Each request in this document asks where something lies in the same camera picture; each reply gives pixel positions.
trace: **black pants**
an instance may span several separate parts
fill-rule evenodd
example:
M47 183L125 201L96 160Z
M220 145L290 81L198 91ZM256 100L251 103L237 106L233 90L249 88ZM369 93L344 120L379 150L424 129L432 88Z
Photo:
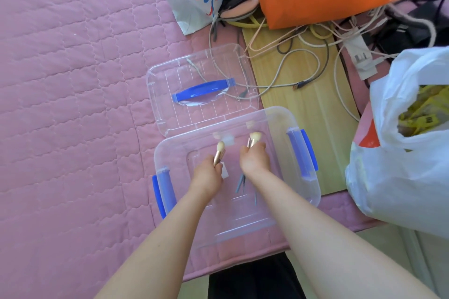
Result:
M306 299L306 296L283 252L211 274L207 298Z

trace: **forearm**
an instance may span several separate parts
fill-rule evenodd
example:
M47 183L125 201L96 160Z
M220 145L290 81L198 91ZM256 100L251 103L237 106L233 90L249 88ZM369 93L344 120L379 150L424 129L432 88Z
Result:
M251 181L321 299L436 298L421 282L270 172Z
M97 298L177 298L199 218L207 202L206 196L189 190Z

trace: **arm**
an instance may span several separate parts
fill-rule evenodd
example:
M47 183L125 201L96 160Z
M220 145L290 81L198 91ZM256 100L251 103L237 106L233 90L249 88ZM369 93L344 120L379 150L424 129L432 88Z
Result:
M437 298L413 275L273 175L264 148L264 143L242 147L240 166L264 197L320 299Z
M194 171L190 188L96 296L177 298L199 218L218 191L222 165L208 156Z

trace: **makeup brush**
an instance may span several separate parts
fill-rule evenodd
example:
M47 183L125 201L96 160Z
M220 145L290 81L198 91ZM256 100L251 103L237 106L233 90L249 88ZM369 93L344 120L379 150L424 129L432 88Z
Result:
M220 163L224 154L225 154L225 143L223 141L220 141L217 144L217 152L215 153L214 157L214 166Z
M253 145L255 145L257 142L259 142L262 138L262 133L255 131L250 133L250 139L251 139L251 144L250 147L252 147Z

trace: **white wall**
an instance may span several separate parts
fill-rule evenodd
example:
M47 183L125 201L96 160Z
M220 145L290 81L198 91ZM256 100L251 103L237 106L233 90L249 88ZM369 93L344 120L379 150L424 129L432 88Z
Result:
M425 233L418 238L438 295L449 299L449 240Z

